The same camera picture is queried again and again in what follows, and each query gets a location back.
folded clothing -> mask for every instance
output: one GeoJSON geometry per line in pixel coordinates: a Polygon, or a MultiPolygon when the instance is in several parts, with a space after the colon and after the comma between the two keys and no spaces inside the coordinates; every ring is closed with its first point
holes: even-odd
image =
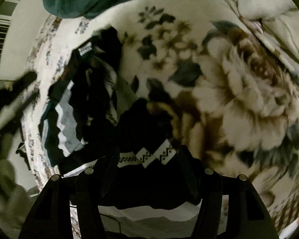
{"type": "Polygon", "coordinates": [[[150,114],[146,99],[134,102],[118,122],[115,84],[120,56],[116,30],[96,32],[72,52],[61,78],[50,87],[39,132],[42,149],[61,174],[112,155],[116,148],[138,153],[146,167],[170,146],[167,141],[160,148],[172,137],[170,115],[150,114]]]}

pillow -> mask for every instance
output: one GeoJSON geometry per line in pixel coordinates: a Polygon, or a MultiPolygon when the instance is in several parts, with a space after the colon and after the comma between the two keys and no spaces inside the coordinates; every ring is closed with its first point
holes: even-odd
{"type": "Polygon", "coordinates": [[[240,15],[249,20],[269,19],[292,8],[297,8],[292,0],[238,0],[240,15]]]}

white wall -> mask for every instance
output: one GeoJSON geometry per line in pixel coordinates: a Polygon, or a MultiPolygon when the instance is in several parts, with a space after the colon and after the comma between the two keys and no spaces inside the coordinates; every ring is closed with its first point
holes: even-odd
{"type": "Polygon", "coordinates": [[[11,161],[14,167],[16,174],[16,183],[23,186],[26,190],[29,190],[37,184],[35,182],[32,171],[28,170],[28,167],[24,159],[19,154],[16,154],[18,145],[21,142],[21,135],[19,131],[17,131],[16,135],[13,138],[13,143],[9,152],[8,160],[11,161]]]}
{"type": "Polygon", "coordinates": [[[0,80],[14,80],[26,70],[32,42],[48,15],[42,0],[20,0],[3,46],[0,80]]]}

bed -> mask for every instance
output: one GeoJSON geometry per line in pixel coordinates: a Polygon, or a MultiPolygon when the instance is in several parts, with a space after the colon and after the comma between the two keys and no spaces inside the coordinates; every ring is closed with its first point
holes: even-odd
{"type": "MultiPolygon", "coordinates": [[[[268,12],[259,10],[261,4],[251,8],[254,3],[248,5],[246,1],[132,0],[110,8],[93,20],[83,17],[60,19],[50,15],[27,60],[28,68],[38,73],[37,82],[29,91],[39,89],[40,97],[26,110],[22,123],[27,155],[38,188],[41,190],[52,175],[60,173],[58,166],[51,167],[38,130],[48,90],[63,74],[72,50],[95,35],[97,30],[112,26],[123,44],[118,79],[131,87],[137,80],[133,96],[148,98],[148,79],[159,80],[182,110],[182,117],[177,120],[181,126],[178,134],[181,135],[175,131],[174,138],[186,144],[195,158],[201,159],[221,175],[236,177],[240,173],[246,174],[267,206],[278,233],[296,220],[299,217],[299,35],[296,34],[299,12],[291,0],[278,0],[282,6],[268,9],[268,12]],[[150,43],[144,43],[148,37],[150,43]],[[149,45],[155,47],[155,51],[148,50],[149,45]],[[253,86],[243,84],[245,88],[251,85],[250,91],[257,87],[261,95],[247,95],[247,99],[242,97],[242,88],[235,87],[237,75],[245,76],[244,80],[250,76],[250,73],[236,69],[233,63],[241,65],[242,53],[249,53],[244,58],[245,63],[250,64],[255,58],[260,61],[265,58],[266,62],[266,65],[262,65],[261,61],[253,66],[257,75],[254,78],[256,81],[251,81],[253,86]],[[271,59],[266,61],[269,57],[275,57],[278,63],[271,59]],[[224,76],[229,76],[226,84],[222,83],[224,76]],[[285,85],[279,91],[273,85],[277,76],[285,85]],[[260,83],[263,80],[268,90],[262,90],[260,83]],[[207,81],[222,85],[205,85],[207,81]],[[246,103],[243,108],[230,102],[222,105],[225,100],[222,91],[227,89],[231,91],[231,96],[237,97],[233,101],[237,99],[239,103],[246,103]],[[274,99],[267,98],[264,95],[266,92],[272,92],[274,99]],[[287,103],[279,101],[285,92],[288,93],[287,103]],[[269,105],[271,110],[266,111],[268,107],[265,106],[255,110],[253,114],[260,112],[262,120],[261,117],[257,118],[259,122],[254,125],[249,119],[253,118],[249,111],[254,107],[250,98],[260,97],[265,97],[263,104],[269,105]],[[270,104],[271,100],[276,103],[275,106],[270,104]],[[195,120],[196,113],[186,110],[188,107],[199,112],[199,120],[195,120]],[[218,141],[218,148],[203,143],[208,133],[217,133],[218,137],[210,136],[208,140],[218,141]]],[[[113,122],[118,121],[118,116],[113,115],[113,118],[113,122]]],[[[142,164],[135,155],[121,153],[121,164],[142,164]]],[[[67,176],[76,175],[94,164],[95,161],[86,163],[67,176]]],[[[226,224],[227,202],[225,197],[222,229],[226,224]]],[[[175,238],[190,236],[199,207],[184,203],[172,211],[142,208],[118,210],[103,206],[99,206],[99,210],[108,231],[120,231],[128,236],[175,238]],[[150,222],[146,222],[148,219],[152,223],[162,220],[166,224],[177,222],[178,228],[173,223],[162,232],[150,227],[150,222]],[[145,232],[134,233],[134,228],[129,228],[130,221],[136,224],[134,228],[145,232]]],[[[70,211],[73,232],[79,236],[75,206],[71,206],[70,211]]]]}

floral bedspread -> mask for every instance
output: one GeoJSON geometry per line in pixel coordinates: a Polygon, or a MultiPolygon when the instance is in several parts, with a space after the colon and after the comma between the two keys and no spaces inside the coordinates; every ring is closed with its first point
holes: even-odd
{"type": "MultiPolygon", "coordinates": [[[[47,18],[27,62],[38,72],[32,88],[40,98],[22,126],[39,189],[58,173],[37,129],[47,91],[71,50],[106,25],[124,44],[119,75],[150,111],[172,116],[172,144],[187,145],[221,175],[247,175],[278,232],[297,219],[299,72],[278,60],[279,48],[265,49],[265,37],[224,0],[133,0],[91,21],[47,18]]],[[[72,208],[71,218],[79,234],[72,208]]]]}

